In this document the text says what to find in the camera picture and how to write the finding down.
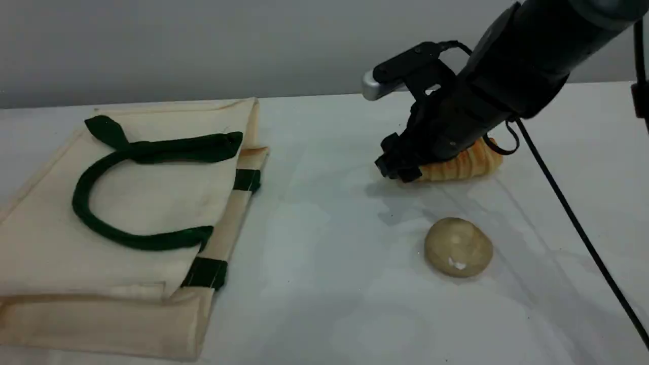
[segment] white table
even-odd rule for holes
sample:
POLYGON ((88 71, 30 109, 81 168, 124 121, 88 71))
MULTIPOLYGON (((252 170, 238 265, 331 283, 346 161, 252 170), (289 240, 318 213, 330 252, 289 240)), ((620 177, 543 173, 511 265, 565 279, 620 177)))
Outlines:
MULTIPOLYGON (((379 143, 405 126, 411 102, 405 93, 262 99, 271 156, 199 363, 648 363, 525 145, 486 179, 402 188, 381 178, 379 143), (495 243, 477 279, 449 279, 424 261, 428 228, 447 216, 495 243)), ((91 111, 0 110, 0 204, 91 111)), ((629 84, 568 85, 527 126, 649 326, 649 137, 629 84)), ((512 145, 502 126, 493 136, 512 145)), ((172 363, 16 347, 0 347, 0 359, 172 363)))

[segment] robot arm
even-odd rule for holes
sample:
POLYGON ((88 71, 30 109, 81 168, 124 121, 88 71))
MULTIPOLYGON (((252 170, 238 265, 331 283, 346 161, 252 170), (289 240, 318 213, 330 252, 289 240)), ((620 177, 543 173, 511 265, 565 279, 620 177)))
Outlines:
POLYGON ((496 19, 458 75, 439 60, 457 42, 424 42, 383 62, 365 74, 365 98, 405 84, 415 103, 406 130, 381 143, 376 165, 413 181, 418 166, 454 158, 504 120, 535 116, 577 65, 648 9, 649 0, 527 0, 496 19))

